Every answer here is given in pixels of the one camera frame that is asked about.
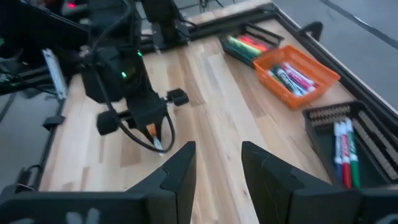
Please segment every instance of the plastic tray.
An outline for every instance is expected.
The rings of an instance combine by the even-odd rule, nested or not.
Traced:
[[[275,64],[282,62],[290,63],[295,69],[311,78],[318,85],[317,89],[304,96],[293,95],[285,86],[267,73]],[[304,106],[322,96],[334,82],[340,79],[337,73],[291,45],[286,45],[281,49],[273,50],[258,57],[254,61],[254,66],[260,82],[292,109]]]
[[[229,32],[229,33],[225,33],[221,36],[219,36],[219,40],[221,43],[221,46],[224,50],[225,53],[231,55],[232,57],[244,62],[246,65],[249,65],[250,67],[254,68],[253,65],[253,58],[247,58],[243,55],[241,55],[239,52],[235,51],[234,49],[228,47],[228,42],[226,40],[226,37],[228,35],[231,35],[233,37],[237,37],[239,35],[251,35],[259,40],[264,41],[265,43],[268,44],[269,50],[264,52],[263,54],[268,53],[269,51],[271,51],[272,49],[277,49],[280,45],[280,42],[282,40],[284,40],[284,38],[278,34],[275,34],[271,31],[265,30],[263,28],[260,28],[258,26],[255,26],[253,24],[250,23],[245,23],[244,25],[242,25],[241,27],[239,27],[238,29]]]
[[[347,117],[353,121],[361,187],[398,182],[398,143],[364,103],[351,101],[314,108],[304,110],[303,115],[314,150],[335,185],[343,186],[335,173],[333,122]]]

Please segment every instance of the black marker holder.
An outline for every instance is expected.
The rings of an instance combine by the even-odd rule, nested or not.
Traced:
[[[361,101],[351,101],[303,111],[305,130],[314,151],[333,184],[344,187],[335,169],[334,122],[350,118],[354,126],[361,188],[398,183],[398,143],[378,118]]]
[[[241,25],[238,29],[236,29],[232,32],[227,32],[223,35],[220,35],[219,40],[220,40],[221,46],[223,47],[224,52],[231,55],[232,57],[242,61],[243,63],[245,63],[246,65],[249,65],[252,68],[254,68],[254,65],[252,62],[253,58],[248,58],[245,55],[242,55],[241,53],[239,53],[238,51],[233,49],[232,47],[230,47],[229,43],[227,41],[227,36],[229,36],[229,35],[233,36],[233,37],[237,37],[240,35],[250,35],[252,37],[255,37],[255,38],[263,41],[268,46],[268,50],[266,52],[264,52],[264,54],[268,53],[272,49],[277,49],[279,47],[280,43],[282,42],[282,40],[285,39],[284,37],[282,37],[278,34],[275,34],[271,31],[265,30],[261,27],[255,26],[250,23],[245,23],[245,24]]]

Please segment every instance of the wooden table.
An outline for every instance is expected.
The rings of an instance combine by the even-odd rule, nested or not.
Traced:
[[[192,21],[209,21],[267,2],[242,2],[195,16]],[[278,22],[259,25],[284,36],[282,45],[291,44],[307,52]],[[75,76],[62,113],[66,120],[58,127],[41,191],[126,190],[187,141],[197,143],[193,223],[258,223],[243,174],[242,141],[252,141],[329,182],[305,132],[301,110],[288,109],[258,82],[253,69],[225,55],[216,37],[162,54],[149,54],[144,60],[155,91],[165,95],[167,90],[179,87],[190,97],[189,105],[169,109],[177,133],[172,152],[164,156],[150,152],[120,130],[101,137],[95,126],[96,115],[106,107],[89,99],[81,77]],[[353,99],[337,83],[307,108]],[[121,110],[125,105],[120,102],[115,107]],[[167,145],[167,124],[162,134]]]

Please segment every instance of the metal frame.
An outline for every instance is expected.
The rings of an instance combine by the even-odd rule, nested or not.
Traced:
[[[222,32],[232,30],[246,22],[257,23],[275,19],[286,30],[288,30],[294,38],[296,38],[319,62],[328,68],[340,74],[340,82],[350,91],[357,99],[365,102],[369,108],[376,114],[389,131],[398,132],[398,115],[395,114],[388,106],[386,106],[377,96],[371,93],[355,76],[347,71],[342,64],[337,62],[324,48],[317,42],[322,33],[322,23],[313,22],[303,28],[297,26],[291,21],[278,7],[273,3],[264,4],[257,8],[243,11],[231,16],[222,17],[213,21],[204,22],[197,27],[190,27],[190,40],[198,40],[210,35],[217,35]],[[123,45],[121,47],[130,48],[131,45]],[[152,39],[146,39],[141,42],[140,51],[144,54],[155,52],[155,46]],[[64,101],[61,101],[57,115],[62,113]],[[39,188],[44,172],[44,167],[52,147],[57,127],[50,130],[49,138],[45,145],[42,158],[40,160],[41,169],[34,180],[34,188]]]

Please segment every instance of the gray floor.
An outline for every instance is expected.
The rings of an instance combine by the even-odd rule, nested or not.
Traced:
[[[220,0],[224,5],[244,0]],[[395,0],[330,0],[352,13],[365,23],[398,40],[396,26],[390,25],[397,17],[398,2]],[[197,0],[175,0],[182,13],[194,16],[201,13]],[[375,35],[353,21],[330,9],[320,0],[274,0],[292,19],[304,26],[312,21],[321,21],[324,31],[320,42],[338,59],[360,76],[391,105],[398,108],[395,86],[398,83],[398,52]],[[206,11],[220,8],[215,1],[209,2]],[[21,167],[40,161],[48,132],[41,127],[45,118],[55,114],[56,100],[45,100],[43,93],[26,100],[18,94],[8,114],[0,124],[0,189],[15,181]],[[0,97],[0,110],[9,96]]]

